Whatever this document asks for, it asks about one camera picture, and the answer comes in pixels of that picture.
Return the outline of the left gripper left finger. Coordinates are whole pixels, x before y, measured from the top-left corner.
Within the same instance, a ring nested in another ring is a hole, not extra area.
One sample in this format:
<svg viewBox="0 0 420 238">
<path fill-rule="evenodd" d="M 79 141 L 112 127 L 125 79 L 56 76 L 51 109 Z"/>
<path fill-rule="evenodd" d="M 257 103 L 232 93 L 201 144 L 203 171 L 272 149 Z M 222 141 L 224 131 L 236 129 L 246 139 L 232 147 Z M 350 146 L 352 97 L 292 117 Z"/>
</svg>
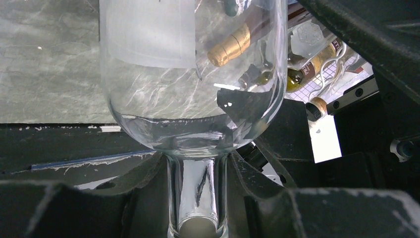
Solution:
<svg viewBox="0 0 420 238">
<path fill-rule="evenodd" d="M 0 182 L 3 238 L 164 238 L 167 163 L 155 153 L 94 190 L 52 180 Z"/>
</svg>

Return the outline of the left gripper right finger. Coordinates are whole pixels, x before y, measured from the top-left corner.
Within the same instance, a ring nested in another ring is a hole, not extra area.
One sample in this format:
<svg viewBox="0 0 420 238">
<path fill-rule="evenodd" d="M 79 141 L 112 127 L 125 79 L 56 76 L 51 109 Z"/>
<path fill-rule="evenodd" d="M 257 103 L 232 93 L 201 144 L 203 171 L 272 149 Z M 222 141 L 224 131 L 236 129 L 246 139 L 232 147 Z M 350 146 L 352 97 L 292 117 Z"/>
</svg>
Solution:
<svg viewBox="0 0 420 238">
<path fill-rule="evenodd" d="M 227 222 L 231 238 L 417 238 L 420 206 L 395 190 L 284 188 L 234 153 Z"/>
</svg>

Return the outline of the clear bottle with silver cap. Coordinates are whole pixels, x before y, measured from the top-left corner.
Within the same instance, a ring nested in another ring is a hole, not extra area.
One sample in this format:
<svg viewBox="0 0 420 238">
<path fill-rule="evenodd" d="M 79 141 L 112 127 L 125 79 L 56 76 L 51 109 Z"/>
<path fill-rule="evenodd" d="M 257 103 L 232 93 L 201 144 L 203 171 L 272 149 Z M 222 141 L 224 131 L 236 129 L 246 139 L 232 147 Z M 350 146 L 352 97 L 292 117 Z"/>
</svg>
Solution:
<svg viewBox="0 0 420 238">
<path fill-rule="evenodd" d="M 208 51 L 239 28 L 219 0 L 99 2 L 101 79 L 121 128 L 168 162 L 169 238 L 227 238 L 227 157 L 284 99 L 276 29 L 216 67 Z"/>
</svg>

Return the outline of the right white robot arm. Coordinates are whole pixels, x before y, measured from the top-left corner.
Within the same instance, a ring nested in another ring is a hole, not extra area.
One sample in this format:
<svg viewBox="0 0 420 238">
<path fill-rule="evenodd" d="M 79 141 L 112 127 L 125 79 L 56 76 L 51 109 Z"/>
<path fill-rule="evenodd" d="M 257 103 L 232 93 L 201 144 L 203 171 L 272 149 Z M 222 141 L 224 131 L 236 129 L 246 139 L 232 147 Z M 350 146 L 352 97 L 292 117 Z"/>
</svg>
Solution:
<svg viewBox="0 0 420 238">
<path fill-rule="evenodd" d="M 342 157 L 327 161 L 330 187 L 402 190 L 420 197 L 420 3 L 303 0 L 301 4 L 372 65 L 366 82 L 331 103 Z"/>
</svg>

